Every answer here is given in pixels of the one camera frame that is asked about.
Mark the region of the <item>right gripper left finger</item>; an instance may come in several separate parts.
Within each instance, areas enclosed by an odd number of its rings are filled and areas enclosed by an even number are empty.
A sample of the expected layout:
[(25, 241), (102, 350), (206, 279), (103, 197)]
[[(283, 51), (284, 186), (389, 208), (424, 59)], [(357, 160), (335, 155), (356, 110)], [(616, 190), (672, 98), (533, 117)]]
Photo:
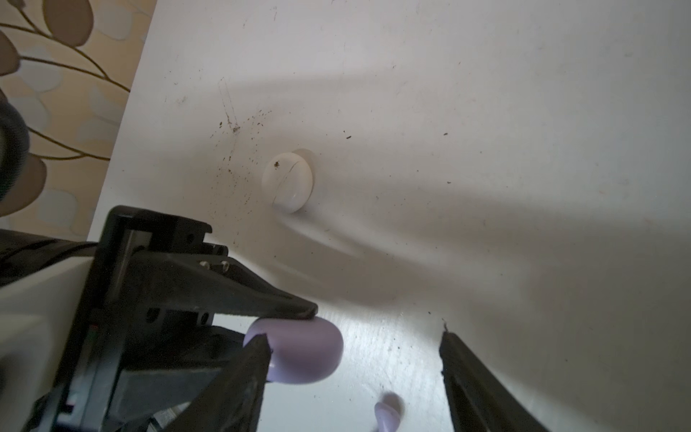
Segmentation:
[(165, 430), (256, 431), (271, 355), (267, 336), (253, 337)]

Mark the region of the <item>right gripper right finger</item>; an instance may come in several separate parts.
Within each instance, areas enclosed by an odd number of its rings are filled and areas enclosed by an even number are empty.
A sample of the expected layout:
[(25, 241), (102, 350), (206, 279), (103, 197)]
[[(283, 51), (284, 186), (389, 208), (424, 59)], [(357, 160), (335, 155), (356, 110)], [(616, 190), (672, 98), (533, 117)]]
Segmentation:
[(547, 432), (455, 333), (444, 331), (439, 355), (454, 430)]

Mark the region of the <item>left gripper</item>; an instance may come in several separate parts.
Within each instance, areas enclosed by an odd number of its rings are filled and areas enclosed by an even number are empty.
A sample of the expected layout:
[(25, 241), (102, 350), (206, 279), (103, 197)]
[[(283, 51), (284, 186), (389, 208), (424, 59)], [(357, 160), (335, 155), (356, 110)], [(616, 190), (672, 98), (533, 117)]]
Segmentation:
[(242, 347), (216, 314), (309, 320), (286, 293), (208, 243), (212, 227), (118, 206), (109, 213), (39, 431), (147, 431), (194, 400)]

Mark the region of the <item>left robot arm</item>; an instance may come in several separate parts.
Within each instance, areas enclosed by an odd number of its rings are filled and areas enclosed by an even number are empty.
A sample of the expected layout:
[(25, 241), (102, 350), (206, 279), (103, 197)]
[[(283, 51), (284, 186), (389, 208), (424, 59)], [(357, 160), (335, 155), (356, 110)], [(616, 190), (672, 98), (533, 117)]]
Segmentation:
[(218, 314), (314, 318), (211, 227), (118, 206), (101, 239), (1, 232), (1, 428), (144, 431), (184, 405), (176, 431), (257, 428), (272, 349), (212, 324)]

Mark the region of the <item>purple round charging case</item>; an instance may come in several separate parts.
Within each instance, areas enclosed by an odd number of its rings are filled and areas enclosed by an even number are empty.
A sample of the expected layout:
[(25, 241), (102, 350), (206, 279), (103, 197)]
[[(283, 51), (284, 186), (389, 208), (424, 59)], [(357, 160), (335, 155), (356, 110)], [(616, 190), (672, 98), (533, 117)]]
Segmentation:
[(267, 379), (272, 383), (318, 383), (339, 367), (344, 340), (339, 328), (328, 320), (259, 319), (244, 336), (246, 345), (265, 335), (271, 348)]

